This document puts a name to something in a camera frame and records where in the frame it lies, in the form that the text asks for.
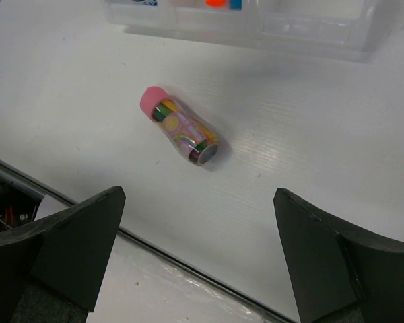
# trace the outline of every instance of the wires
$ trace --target wires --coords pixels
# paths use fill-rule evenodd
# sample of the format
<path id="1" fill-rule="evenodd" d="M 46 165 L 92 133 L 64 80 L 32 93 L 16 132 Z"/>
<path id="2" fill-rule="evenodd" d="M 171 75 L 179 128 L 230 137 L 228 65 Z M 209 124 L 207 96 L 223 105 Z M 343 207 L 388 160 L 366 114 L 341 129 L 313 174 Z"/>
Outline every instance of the wires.
<path id="1" fill-rule="evenodd" d="M 5 224 L 6 230 L 9 230 L 9 225 L 7 224 L 9 221 L 9 218 L 10 218 L 11 225 L 12 225 L 12 227 L 10 227 L 10 228 L 12 229 L 13 227 L 16 227 L 15 215 L 13 214 L 13 205 L 11 205 L 9 208 L 5 208 L 5 223 L 4 224 Z"/>
<path id="2" fill-rule="evenodd" d="M 11 207 L 10 207 L 10 213 L 11 213 L 12 226 L 15 227 L 15 216 L 13 215 L 13 205 L 11 205 Z"/>

